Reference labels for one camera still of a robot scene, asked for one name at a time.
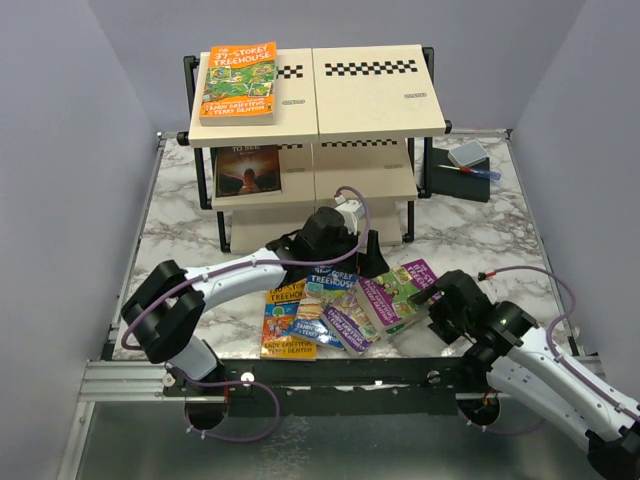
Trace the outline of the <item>purple 117-Storey Treehouse book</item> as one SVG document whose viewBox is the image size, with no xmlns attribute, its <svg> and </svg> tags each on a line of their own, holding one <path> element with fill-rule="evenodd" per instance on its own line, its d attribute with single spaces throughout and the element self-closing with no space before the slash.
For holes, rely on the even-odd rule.
<svg viewBox="0 0 640 480">
<path fill-rule="evenodd" d="M 361 278 L 354 286 L 354 296 L 379 336 L 388 338 L 429 315 L 429 307 L 441 298 L 439 293 L 422 305 L 415 305 L 409 298 L 436 279 L 426 261 L 418 259 L 374 279 Z"/>
</svg>

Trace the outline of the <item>dark Three Days To See book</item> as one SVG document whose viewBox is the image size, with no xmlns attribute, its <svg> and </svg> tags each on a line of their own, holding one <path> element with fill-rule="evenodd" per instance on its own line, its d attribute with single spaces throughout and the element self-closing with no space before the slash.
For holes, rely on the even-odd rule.
<svg viewBox="0 0 640 480">
<path fill-rule="evenodd" d="M 276 194 L 282 191 L 279 149 L 275 145 L 216 150 L 215 197 Z"/>
</svg>

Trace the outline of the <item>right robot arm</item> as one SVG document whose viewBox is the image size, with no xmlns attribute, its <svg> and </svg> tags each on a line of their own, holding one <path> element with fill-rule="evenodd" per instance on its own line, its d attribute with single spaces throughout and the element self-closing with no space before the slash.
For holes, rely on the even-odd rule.
<svg viewBox="0 0 640 480">
<path fill-rule="evenodd" d="M 472 345 L 459 359 L 469 390 L 490 387 L 531 409 L 570 437 L 605 479 L 639 476 L 639 402 L 608 384 L 513 302 L 492 302 L 477 277 L 454 270 L 410 296 L 426 305 L 438 334 Z"/>
</svg>

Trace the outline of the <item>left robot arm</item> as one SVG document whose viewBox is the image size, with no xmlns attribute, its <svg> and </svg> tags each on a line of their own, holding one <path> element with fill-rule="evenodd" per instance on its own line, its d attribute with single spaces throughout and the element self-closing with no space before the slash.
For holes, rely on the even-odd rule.
<svg viewBox="0 0 640 480">
<path fill-rule="evenodd" d="M 357 228 L 368 217 L 357 202 L 321 207 L 300 229 L 240 259 L 197 268 L 181 268 L 173 260 L 158 264 L 121 309 L 127 326 L 122 348 L 143 352 L 152 364 L 168 365 L 199 394 L 214 392 L 224 366 L 195 335 L 201 316 L 245 295 L 292 285 L 315 267 L 365 278 L 387 272 L 377 232 Z"/>
</svg>

